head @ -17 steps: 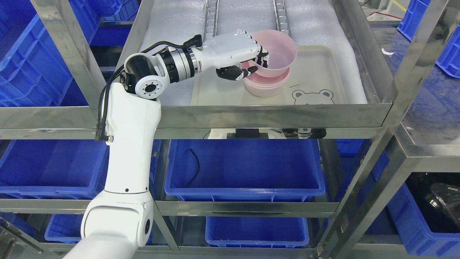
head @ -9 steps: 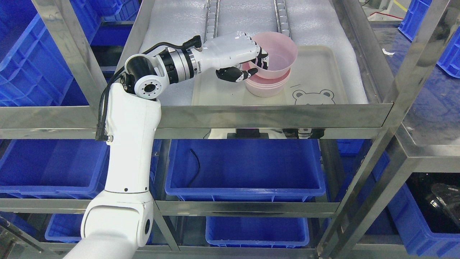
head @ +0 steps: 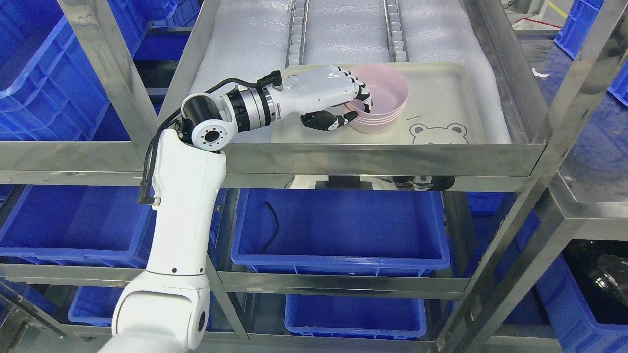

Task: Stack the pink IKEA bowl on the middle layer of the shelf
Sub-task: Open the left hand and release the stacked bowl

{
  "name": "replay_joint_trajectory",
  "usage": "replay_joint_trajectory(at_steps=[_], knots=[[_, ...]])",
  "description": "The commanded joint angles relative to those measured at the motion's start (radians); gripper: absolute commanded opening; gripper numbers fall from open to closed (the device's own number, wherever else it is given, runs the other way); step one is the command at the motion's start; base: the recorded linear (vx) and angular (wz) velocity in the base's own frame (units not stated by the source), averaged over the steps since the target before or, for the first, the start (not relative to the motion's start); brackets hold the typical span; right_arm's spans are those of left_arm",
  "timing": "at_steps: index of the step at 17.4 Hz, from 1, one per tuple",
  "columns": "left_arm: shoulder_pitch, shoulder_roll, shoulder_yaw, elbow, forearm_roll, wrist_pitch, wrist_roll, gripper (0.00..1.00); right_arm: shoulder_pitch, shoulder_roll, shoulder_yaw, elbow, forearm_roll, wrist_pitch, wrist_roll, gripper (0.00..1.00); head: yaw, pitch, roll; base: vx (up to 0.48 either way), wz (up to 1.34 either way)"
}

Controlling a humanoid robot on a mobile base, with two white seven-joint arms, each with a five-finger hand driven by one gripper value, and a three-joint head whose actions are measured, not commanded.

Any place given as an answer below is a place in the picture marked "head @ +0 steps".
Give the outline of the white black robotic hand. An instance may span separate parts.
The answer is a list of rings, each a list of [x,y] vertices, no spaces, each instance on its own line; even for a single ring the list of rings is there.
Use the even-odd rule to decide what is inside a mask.
[[[268,105],[264,123],[271,123],[289,114],[298,114],[309,129],[332,131],[348,125],[358,114],[334,114],[327,109],[357,99],[365,112],[373,107],[367,85],[352,72],[328,65],[298,74],[283,82],[281,89],[269,87],[265,94]]]

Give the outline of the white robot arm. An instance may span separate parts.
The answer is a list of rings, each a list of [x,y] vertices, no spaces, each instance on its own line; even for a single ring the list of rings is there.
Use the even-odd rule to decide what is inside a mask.
[[[102,353],[186,353],[196,349],[210,313],[207,248],[213,206],[226,177],[222,152],[242,131],[268,126],[274,70],[257,82],[227,78],[190,95],[148,145],[138,202],[156,212],[146,269],[123,290]]]

